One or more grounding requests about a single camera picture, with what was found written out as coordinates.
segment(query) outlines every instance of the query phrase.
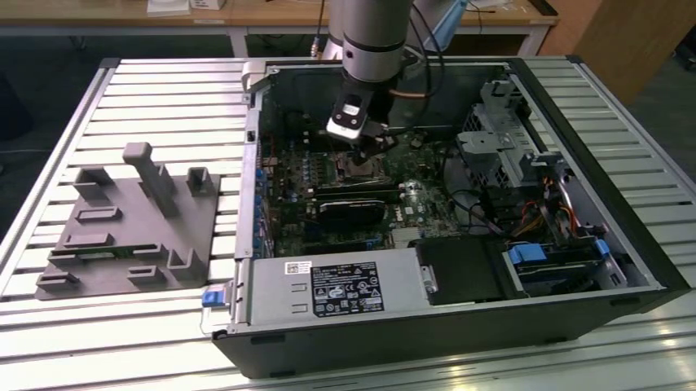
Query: power supply label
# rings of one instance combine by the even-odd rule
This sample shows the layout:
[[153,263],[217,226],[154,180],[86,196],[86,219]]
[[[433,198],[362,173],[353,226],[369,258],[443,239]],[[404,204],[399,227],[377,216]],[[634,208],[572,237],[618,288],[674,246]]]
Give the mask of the power supply label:
[[313,311],[320,318],[384,311],[376,262],[313,267]]

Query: motherboard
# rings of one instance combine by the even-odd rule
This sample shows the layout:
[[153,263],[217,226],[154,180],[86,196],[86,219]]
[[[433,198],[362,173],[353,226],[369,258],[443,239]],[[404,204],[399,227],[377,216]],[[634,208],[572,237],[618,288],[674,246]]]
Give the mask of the motherboard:
[[349,147],[321,138],[273,149],[265,162],[277,257],[405,248],[461,232],[439,177],[441,152],[417,135],[360,165]]

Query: red wire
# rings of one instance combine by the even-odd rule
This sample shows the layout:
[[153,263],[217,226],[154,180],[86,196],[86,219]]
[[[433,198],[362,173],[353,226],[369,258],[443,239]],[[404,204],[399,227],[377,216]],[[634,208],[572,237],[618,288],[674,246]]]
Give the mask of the red wire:
[[578,221],[578,218],[576,218],[576,211],[571,207],[563,205],[562,203],[559,203],[559,205],[560,205],[560,208],[568,213],[568,221],[571,223],[571,232],[575,234],[576,225],[580,225],[580,222]]
[[527,219],[527,208],[528,208],[531,205],[536,205],[536,202],[535,202],[535,201],[531,201],[531,202],[528,202],[528,203],[524,205],[524,208],[523,208],[523,222],[520,223],[520,225],[524,224],[524,220]]

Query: aluminum table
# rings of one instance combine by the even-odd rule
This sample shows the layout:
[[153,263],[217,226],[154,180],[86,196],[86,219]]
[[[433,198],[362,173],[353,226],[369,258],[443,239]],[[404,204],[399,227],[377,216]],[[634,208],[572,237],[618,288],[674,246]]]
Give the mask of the aluminum table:
[[[579,340],[377,367],[249,380],[202,330],[202,289],[38,301],[32,295],[78,192],[79,167],[149,142],[171,175],[222,174],[210,283],[234,275],[245,59],[105,61],[0,246],[0,389],[682,389],[696,383],[696,296]],[[583,64],[528,58],[592,153],[696,285],[696,190]],[[532,123],[553,150],[544,124]]]

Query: white table leg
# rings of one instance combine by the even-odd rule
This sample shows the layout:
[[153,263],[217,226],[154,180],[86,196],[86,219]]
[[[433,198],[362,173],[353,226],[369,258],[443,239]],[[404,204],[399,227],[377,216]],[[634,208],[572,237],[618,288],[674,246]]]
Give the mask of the white table leg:
[[532,56],[536,55],[540,51],[541,44],[544,43],[544,38],[547,37],[549,25],[539,25],[531,26],[529,35],[525,37],[523,41],[523,45],[520,46],[520,52],[517,55],[520,56]]
[[248,50],[248,28],[233,27],[229,30],[232,50],[236,57],[249,57]]

